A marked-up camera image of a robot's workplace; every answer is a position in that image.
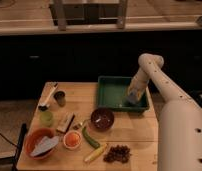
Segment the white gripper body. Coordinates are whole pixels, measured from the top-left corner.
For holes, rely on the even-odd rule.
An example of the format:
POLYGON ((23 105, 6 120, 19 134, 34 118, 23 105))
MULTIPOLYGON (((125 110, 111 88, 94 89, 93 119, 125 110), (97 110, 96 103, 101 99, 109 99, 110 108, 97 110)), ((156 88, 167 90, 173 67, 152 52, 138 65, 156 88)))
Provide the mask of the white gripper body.
POLYGON ((135 97, 141 97, 149 83, 149 76, 143 71, 139 70, 131 79, 128 87, 128 94, 133 93, 135 97))

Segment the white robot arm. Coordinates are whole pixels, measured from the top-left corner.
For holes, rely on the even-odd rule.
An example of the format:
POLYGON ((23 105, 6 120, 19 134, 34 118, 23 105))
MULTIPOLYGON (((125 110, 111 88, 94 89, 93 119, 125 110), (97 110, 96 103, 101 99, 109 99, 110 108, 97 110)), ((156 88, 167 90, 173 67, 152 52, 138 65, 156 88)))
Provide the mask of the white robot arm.
POLYGON ((162 70, 162 56, 144 53, 127 90, 140 101, 149 80, 165 100, 158 116, 158 171, 202 171, 202 108, 162 70))

